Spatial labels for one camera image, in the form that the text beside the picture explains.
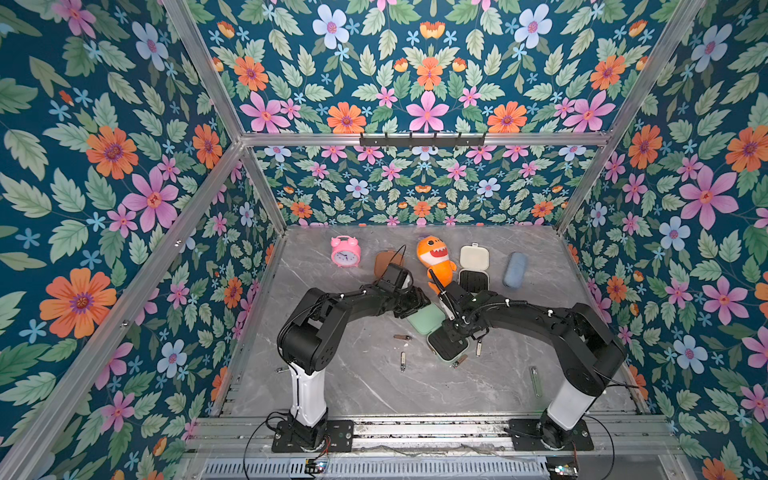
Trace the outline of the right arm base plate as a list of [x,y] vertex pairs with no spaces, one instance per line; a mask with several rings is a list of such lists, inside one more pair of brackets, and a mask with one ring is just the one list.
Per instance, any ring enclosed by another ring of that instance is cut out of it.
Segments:
[[595,448],[584,420],[577,422],[572,430],[564,430],[549,420],[511,419],[505,432],[516,451],[593,451]]

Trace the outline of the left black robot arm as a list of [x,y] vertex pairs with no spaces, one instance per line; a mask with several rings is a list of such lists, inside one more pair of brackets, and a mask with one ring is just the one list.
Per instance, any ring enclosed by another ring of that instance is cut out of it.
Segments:
[[387,313],[405,318],[429,304],[416,286],[367,284],[346,293],[309,289],[277,337],[278,354],[291,373],[287,436],[308,450],[324,443],[328,431],[325,369],[350,322]]

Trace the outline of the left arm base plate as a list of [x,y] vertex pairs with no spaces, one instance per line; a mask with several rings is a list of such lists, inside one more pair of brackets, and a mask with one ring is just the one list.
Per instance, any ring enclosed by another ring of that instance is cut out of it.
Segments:
[[352,451],[355,423],[321,420],[314,427],[297,420],[281,420],[273,437],[273,453],[348,453]]

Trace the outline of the green clipper case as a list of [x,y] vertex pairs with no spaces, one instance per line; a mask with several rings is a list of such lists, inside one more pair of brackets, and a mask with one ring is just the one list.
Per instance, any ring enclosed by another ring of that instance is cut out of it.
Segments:
[[452,366],[456,359],[466,354],[468,341],[465,339],[451,342],[442,328],[443,321],[446,319],[445,312],[434,304],[407,318],[416,332],[425,337],[430,350],[440,360]]

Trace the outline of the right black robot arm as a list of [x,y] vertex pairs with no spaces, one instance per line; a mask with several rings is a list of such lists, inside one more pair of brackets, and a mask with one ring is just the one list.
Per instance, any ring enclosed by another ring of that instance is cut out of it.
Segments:
[[546,342],[554,349],[564,381],[538,421],[533,437],[560,450],[602,395],[627,358],[626,349],[591,306],[546,307],[484,290],[473,294],[452,282],[438,287],[447,318],[428,335],[444,361],[459,357],[468,340],[492,329],[510,330]]

